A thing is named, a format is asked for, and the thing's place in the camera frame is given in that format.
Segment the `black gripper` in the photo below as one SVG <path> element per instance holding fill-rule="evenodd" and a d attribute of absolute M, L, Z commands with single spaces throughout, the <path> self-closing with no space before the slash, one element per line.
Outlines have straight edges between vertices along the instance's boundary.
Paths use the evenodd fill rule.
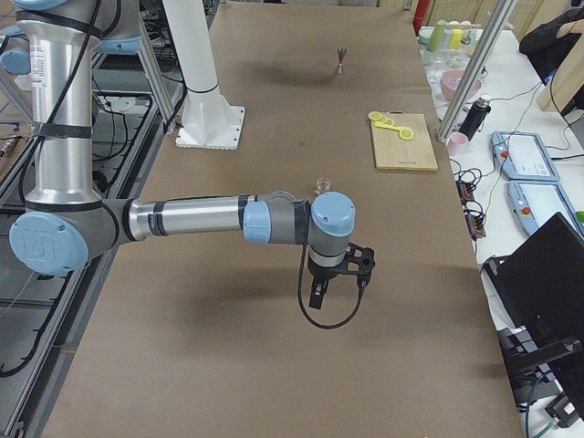
<path fill-rule="evenodd" d="M 321 266 L 312 258 L 308 260 L 308 270 L 313 277 L 308 305 L 314 309 L 321 309 L 329 281 L 338 275 L 344 275 L 345 271 L 342 265 Z"/>

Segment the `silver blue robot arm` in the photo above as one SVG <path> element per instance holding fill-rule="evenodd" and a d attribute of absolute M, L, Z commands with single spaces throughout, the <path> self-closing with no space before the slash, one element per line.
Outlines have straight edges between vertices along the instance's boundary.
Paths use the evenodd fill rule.
<path fill-rule="evenodd" d="M 20 1 L 18 28 L 30 48 L 35 138 L 34 188 L 9 242 L 28 268 L 59 276 L 128 242 L 239 230 L 247 241 L 303 248 L 313 276 L 309 305 L 319 308 L 329 281 L 346 275 L 361 249 L 349 238 L 355 208 L 342 193 L 313 202 L 277 192 L 145 203 L 106 200 L 92 180 L 91 56 L 136 52 L 141 45 L 135 1 Z"/>

